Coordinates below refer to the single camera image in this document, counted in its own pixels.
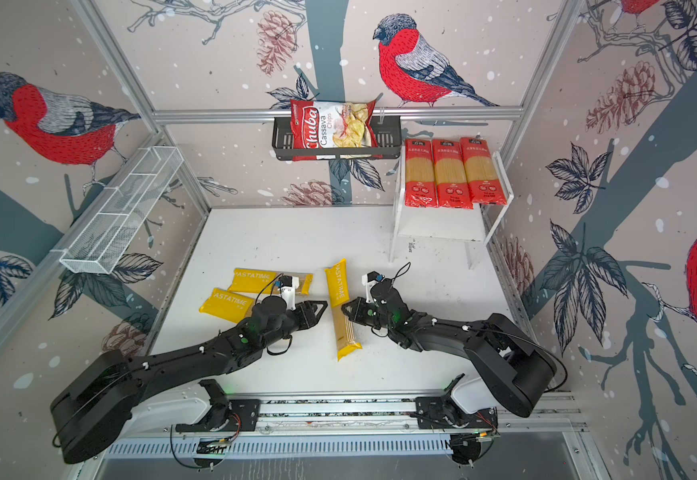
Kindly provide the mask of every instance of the black wall-mounted basket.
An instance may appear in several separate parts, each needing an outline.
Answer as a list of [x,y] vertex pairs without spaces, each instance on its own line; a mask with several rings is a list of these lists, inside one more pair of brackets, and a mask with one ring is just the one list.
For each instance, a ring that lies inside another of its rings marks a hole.
[[274,118],[274,135],[271,145],[274,153],[279,160],[292,160],[294,157],[313,157],[314,155],[334,155],[335,159],[340,159],[341,155],[367,155],[370,160],[376,160],[375,155],[380,158],[396,159],[401,154],[401,121],[398,116],[385,115],[383,123],[381,118],[373,115],[370,118],[370,127],[375,133],[378,147],[361,148],[293,148],[293,136],[290,129],[290,117]]

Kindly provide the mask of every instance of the red spaghetti package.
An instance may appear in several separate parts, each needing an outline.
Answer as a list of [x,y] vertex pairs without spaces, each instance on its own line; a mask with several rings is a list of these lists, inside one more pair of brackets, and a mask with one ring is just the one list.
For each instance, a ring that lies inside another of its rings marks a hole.
[[[291,100],[290,128],[293,148],[377,147],[370,128],[375,101],[367,104],[337,101]],[[367,155],[341,155],[341,158],[366,158]],[[293,160],[329,160],[334,155],[295,157]]]
[[506,205],[506,195],[501,181],[497,179],[488,142],[480,138],[462,138],[461,150],[471,201],[477,204]]
[[405,140],[405,205],[438,206],[428,140]]
[[439,206],[473,210],[461,159],[461,146],[450,140],[432,140],[431,145]]

